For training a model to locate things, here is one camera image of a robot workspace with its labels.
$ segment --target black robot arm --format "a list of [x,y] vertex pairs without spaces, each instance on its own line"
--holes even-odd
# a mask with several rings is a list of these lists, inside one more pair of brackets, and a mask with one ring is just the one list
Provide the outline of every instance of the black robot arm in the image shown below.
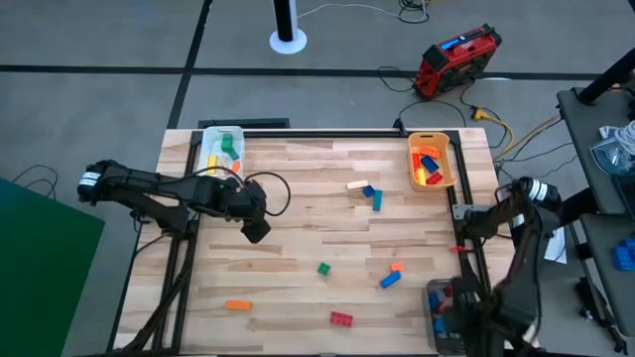
[[523,336],[540,318],[538,274],[552,232],[561,225],[562,200],[554,186],[520,178],[499,192],[506,197],[487,211],[467,211],[460,228],[460,234],[480,244],[500,224],[512,222],[518,243],[507,275],[491,294],[465,279],[452,280],[454,302],[444,320],[448,330],[461,334],[468,356],[502,356],[505,340],[517,351],[532,349]]
[[[271,227],[265,220],[267,194],[255,180],[187,176],[171,178],[157,173],[128,169],[112,160],[86,167],[79,186],[79,200],[95,205],[115,201],[147,216],[164,230],[185,234],[189,209],[225,220],[242,220],[241,232],[251,243],[260,242]],[[177,206],[166,206],[150,195],[173,198]]]

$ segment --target orange bin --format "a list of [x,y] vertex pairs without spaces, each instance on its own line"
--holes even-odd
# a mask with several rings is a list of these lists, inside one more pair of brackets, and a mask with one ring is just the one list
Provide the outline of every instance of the orange bin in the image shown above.
[[[408,138],[408,166],[410,167],[410,182],[417,191],[437,191],[446,189],[456,183],[456,178],[452,175],[449,158],[447,157],[447,144],[449,137],[444,133],[414,133]],[[439,150],[439,158],[435,160],[439,165],[438,173],[444,178],[435,184],[420,184],[417,182],[417,172],[413,167],[413,154],[420,154],[422,147],[430,147]],[[424,169],[426,178],[432,174]]]

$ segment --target wooden tabletop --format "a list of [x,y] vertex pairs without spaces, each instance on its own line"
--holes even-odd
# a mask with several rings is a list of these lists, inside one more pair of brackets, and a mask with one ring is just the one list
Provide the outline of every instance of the wooden tabletop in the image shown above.
[[[498,183],[485,132],[456,130],[474,203],[490,205]],[[166,132],[157,172],[183,175],[190,136],[190,130]],[[422,288],[458,275],[459,266],[449,250],[454,235],[445,191],[413,191],[407,162],[405,139],[247,139],[245,174],[282,175],[291,186],[291,205],[284,215],[267,218],[272,231],[257,245],[237,223],[202,219],[181,352],[435,353]],[[361,179],[384,191],[380,212],[361,191],[346,190],[347,182]],[[258,181],[269,210],[279,210],[283,185],[275,178]],[[459,185],[456,191],[462,202]],[[144,227],[140,245],[159,233]],[[130,341],[157,306],[169,246],[164,239],[136,258],[116,347]],[[496,284],[513,246],[494,237],[484,250]],[[320,262],[331,265],[326,279],[317,273]],[[403,278],[382,290],[379,281],[393,262],[405,265]],[[229,299],[252,300],[253,309],[226,310]],[[332,310],[352,314],[353,327],[330,326]],[[168,320],[167,336],[171,325]]]

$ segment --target green mat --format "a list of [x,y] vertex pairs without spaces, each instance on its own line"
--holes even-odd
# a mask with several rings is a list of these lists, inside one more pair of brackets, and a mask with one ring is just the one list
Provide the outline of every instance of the green mat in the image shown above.
[[103,225],[0,178],[0,356],[61,355]]

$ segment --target gray floor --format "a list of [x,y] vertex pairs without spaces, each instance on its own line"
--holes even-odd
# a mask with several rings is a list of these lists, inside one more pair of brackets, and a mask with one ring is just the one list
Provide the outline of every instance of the gray floor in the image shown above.
[[[322,0],[298,0],[304,12]],[[369,1],[394,11],[396,1]],[[0,64],[184,65],[202,0],[9,1],[0,8]],[[270,3],[215,0],[197,66],[317,67],[368,69],[396,65],[415,69],[431,43],[488,22],[504,44],[489,71],[600,72],[633,46],[633,13],[627,1],[504,2],[435,1],[432,20],[405,26],[365,9],[323,9],[301,20],[310,44],[295,57],[274,55]],[[108,341],[132,254],[128,210],[76,201],[83,167],[115,159],[151,170],[156,164],[180,77],[177,75],[0,73],[0,177],[11,179],[42,163],[61,174],[59,201],[106,220],[64,355],[103,351]],[[407,87],[403,79],[390,80]],[[479,80],[465,99],[485,105],[520,137],[557,114],[556,93],[575,81]],[[440,100],[458,104],[458,90]],[[198,120],[289,117],[294,127],[388,127],[412,93],[389,91],[377,78],[194,76],[179,128]],[[403,114],[407,126],[456,127],[458,113],[442,104],[419,104]],[[490,123],[490,143],[502,130]],[[571,138],[564,124],[538,137],[519,156],[529,157]],[[523,163],[508,163],[513,176],[539,176],[574,155],[572,147]],[[37,179],[32,173],[24,178]],[[505,175],[501,183],[508,180]],[[545,181],[564,197],[585,188],[577,162]],[[609,339],[577,316],[572,284],[580,275],[573,258],[549,265],[542,276],[544,323],[541,342],[550,351],[611,356]]]

